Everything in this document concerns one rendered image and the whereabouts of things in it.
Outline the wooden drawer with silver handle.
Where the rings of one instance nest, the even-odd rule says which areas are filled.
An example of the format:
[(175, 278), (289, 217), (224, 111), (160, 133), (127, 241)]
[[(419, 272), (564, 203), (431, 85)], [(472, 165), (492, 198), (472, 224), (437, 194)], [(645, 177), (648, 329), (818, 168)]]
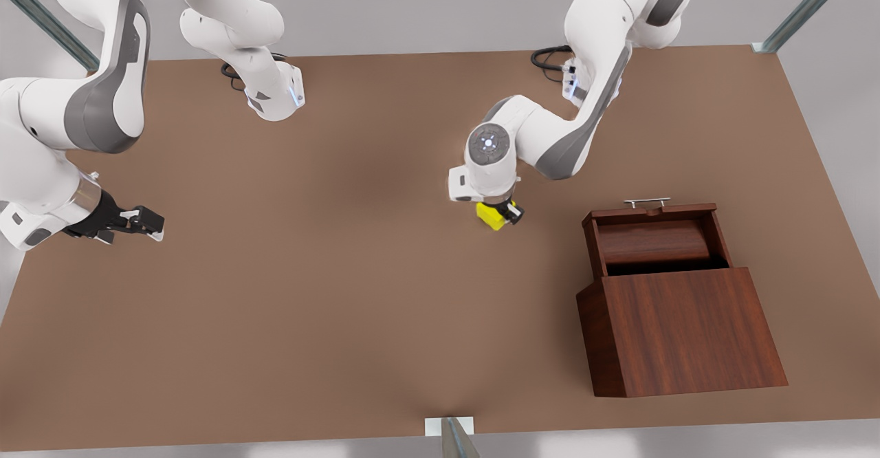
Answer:
[(732, 268), (714, 202), (594, 210), (582, 220), (596, 277)]

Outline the silver frame post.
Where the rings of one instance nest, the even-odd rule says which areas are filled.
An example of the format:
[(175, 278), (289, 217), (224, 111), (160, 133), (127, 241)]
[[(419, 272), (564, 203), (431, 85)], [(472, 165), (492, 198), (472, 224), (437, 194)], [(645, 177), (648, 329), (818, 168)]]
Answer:
[(472, 442), (475, 434), (472, 416), (425, 418), (424, 430), (426, 437), (440, 437), (442, 458), (481, 458)]
[(69, 56), (86, 69), (88, 74), (97, 72), (100, 61), (79, 38), (69, 31), (53, 13), (48, 10), (40, 0), (9, 0), (28, 19), (31, 19), (42, 32), (54, 39), (56, 44), (66, 51)]
[(801, 0), (786, 19), (774, 29), (764, 41), (751, 43), (755, 54), (777, 54), (780, 48), (791, 39), (796, 32), (822, 8), (828, 0)]

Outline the dark wooden cabinet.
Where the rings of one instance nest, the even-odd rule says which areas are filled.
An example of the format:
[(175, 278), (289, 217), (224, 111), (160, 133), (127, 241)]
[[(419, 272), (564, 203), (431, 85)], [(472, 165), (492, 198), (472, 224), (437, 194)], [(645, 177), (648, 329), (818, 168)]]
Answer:
[(603, 276), (576, 305), (597, 397), (788, 385), (749, 269)]

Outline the yellow square block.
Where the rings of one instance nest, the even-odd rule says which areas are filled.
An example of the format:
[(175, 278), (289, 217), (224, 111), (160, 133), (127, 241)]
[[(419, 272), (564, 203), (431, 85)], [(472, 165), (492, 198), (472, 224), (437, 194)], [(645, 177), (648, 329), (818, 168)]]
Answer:
[(503, 226), (509, 225), (509, 204), (487, 205), (485, 202), (476, 204), (476, 215), (486, 223), (492, 230), (500, 230)]

